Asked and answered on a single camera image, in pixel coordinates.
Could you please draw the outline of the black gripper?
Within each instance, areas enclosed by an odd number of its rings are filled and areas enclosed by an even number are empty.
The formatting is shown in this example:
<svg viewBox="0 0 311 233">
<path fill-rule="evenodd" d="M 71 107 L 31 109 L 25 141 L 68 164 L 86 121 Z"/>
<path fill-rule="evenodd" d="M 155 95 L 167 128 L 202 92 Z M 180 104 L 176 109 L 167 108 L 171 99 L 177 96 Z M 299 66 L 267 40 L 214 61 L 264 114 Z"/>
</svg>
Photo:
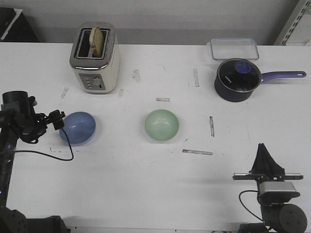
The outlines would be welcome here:
<svg viewBox="0 0 311 233">
<path fill-rule="evenodd" d="M 247 181 L 254 180 L 257 184 L 257 200 L 261 206 L 271 206 L 288 203 L 294 197 L 284 193 L 259 193 L 259 185 L 263 182 L 292 182 L 303 179 L 300 173 L 284 174 L 284 168 L 278 165 L 271 157 L 269 151 L 263 143 L 258 144 L 257 154 L 253 166 L 249 173 L 235 173 L 234 180 Z"/>
<path fill-rule="evenodd" d="M 57 131 L 64 127 L 65 113 L 54 110 L 48 115 L 36 113 L 36 99 L 25 91 L 10 91 L 2 95 L 0 111 L 0 142 L 37 143 L 46 133 L 47 125 L 52 124 Z"/>
</svg>

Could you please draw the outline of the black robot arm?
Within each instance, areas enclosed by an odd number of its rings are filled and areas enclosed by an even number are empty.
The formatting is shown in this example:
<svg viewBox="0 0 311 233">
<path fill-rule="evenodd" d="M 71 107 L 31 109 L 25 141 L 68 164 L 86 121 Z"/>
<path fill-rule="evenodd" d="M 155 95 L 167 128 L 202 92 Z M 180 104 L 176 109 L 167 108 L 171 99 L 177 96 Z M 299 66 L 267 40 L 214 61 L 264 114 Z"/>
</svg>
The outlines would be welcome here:
<svg viewBox="0 0 311 233">
<path fill-rule="evenodd" d="M 257 184 L 257 201 L 260 205 L 261 217 L 249 209 L 251 215 L 260 223 L 242 223 L 239 233 L 303 233 L 307 229 L 307 217 L 304 211 L 294 204 L 289 204 L 300 193 L 292 181 L 303 179 L 300 173 L 286 173 L 271 157 L 263 143 L 258 144 L 257 154 L 251 170 L 248 173 L 235 173 L 233 179 L 254 180 Z"/>
<path fill-rule="evenodd" d="M 54 110 L 48 115 L 36 113 L 36 99 L 25 91 L 10 91 L 2 95 L 0 110 L 0 231 L 2 233 L 69 233 L 60 216 L 27 218 L 18 210 L 7 207 L 7 198 L 17 141 L 38 143 L 47 125 L 63 130 L 65 113 Z"/>
</svg>

